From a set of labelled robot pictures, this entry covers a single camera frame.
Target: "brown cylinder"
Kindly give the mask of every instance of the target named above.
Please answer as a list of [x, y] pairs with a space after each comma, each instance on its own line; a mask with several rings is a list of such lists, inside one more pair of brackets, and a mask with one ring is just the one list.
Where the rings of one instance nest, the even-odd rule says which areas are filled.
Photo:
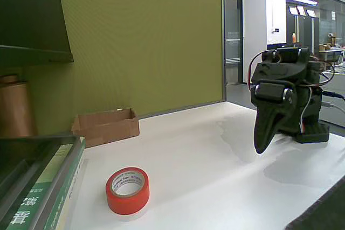
[[6, 79], [0, 86], [0, 137], [25, 137], [37, 134], [26, 82]]

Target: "glass door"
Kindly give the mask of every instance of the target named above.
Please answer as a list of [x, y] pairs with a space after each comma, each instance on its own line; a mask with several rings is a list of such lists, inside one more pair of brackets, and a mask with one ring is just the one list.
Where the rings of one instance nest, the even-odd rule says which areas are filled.
[[242, 0], [224, 0], [226, 86], [243, 82]]

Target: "glass wall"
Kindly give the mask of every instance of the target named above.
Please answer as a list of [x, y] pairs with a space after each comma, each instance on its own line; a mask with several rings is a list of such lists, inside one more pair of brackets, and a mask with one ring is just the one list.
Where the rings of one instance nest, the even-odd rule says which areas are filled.
[[242, 0], [224, 0], [226, 85], [243, 82]]
[[345, 46], [345, 3], [338, 0], [311, 0], [317, 5], [298, 3], [305, 9], [314, 10], [320, 19], [320, 44], [330, 42], [328, 35], [332, 33], [336, 37], [339, 46]]

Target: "fluorescent light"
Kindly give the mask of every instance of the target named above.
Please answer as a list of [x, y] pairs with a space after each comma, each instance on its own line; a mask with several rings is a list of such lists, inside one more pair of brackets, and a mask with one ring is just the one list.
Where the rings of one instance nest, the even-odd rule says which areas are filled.
[[290, 13], [292, 15], [298, 16], [297, 8], [296, 6], [289, 6]]
[[292, 0], [292, 1], [300, 2], [300, 3], [305, 3], [305, 4], [308, 4], [308, 5], [317, 5], [318, 4], [318, 2], [311, 1], [311, 0]]
[[310, 17], [316, 17], [315, 11], [314, 10], [307, 10], [307, 13]]
[[297, 6], [297, 9], [298, 9], [298, 11], [299, 11], [300, 15], [302, 15], [302, 16], [306, 16], [306, 12], [304, 11], [303, 6], [298, 5], [298, 6]]

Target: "green wall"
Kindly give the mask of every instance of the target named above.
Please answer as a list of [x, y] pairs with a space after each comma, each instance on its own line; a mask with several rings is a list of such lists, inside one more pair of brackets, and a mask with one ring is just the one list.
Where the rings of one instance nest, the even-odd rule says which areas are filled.
[[74, 63], [24, 69], [40, 134], [222, 99], [220, 0], [61, 0]]

